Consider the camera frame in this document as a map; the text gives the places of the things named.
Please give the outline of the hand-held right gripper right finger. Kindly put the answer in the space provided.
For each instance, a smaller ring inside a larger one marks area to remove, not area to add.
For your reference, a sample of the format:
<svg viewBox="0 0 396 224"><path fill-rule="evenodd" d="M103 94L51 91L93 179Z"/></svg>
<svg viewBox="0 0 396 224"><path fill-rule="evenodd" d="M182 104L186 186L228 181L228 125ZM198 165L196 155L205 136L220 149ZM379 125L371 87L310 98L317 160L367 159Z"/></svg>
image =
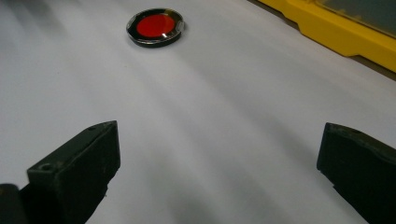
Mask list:
<svg viewBox="0 0 396 224"><path fill-rule="evenodd" d="M327 123L317 169L369 224L396 224L395 148L358 130Z"/></svg>

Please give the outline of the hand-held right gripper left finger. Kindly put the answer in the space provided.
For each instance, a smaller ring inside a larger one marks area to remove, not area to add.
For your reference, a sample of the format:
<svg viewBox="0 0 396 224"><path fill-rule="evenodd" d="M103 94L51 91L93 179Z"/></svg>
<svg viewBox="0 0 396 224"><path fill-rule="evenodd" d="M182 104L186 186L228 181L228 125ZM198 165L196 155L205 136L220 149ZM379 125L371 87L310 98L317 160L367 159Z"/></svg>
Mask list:
<svg viewBox="0 0 396 224"><path fill-rule="evenodd" d="M118 123L93 125L27 170L22 189L31 224L85 224L120 168Z"/></svg>

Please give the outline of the round black red compact case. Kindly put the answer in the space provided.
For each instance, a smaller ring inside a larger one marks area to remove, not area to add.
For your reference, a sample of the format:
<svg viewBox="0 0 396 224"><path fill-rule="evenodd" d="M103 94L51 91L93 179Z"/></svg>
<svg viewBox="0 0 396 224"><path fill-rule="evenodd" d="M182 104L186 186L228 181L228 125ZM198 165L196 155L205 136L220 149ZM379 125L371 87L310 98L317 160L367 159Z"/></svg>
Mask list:
<svg viewBox="0 0 396 224"><path fill-rule="evenodd" d="M171 8L152 8L135 14L126 25L130 39L138 46L160 48L182 36L183 17Z"/></svg>

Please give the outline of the yellow plastic case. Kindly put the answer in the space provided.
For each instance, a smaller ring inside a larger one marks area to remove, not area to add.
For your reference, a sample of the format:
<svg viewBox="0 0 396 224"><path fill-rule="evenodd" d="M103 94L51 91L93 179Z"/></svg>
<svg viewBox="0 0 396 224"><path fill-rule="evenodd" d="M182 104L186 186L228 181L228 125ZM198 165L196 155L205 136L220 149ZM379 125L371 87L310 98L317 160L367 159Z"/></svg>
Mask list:
<svg viewBox="0 0 396 224"><path fill-rule="evenodd" d="M297 24L303 35L396 73L396 0L258 0Z"/></svg>

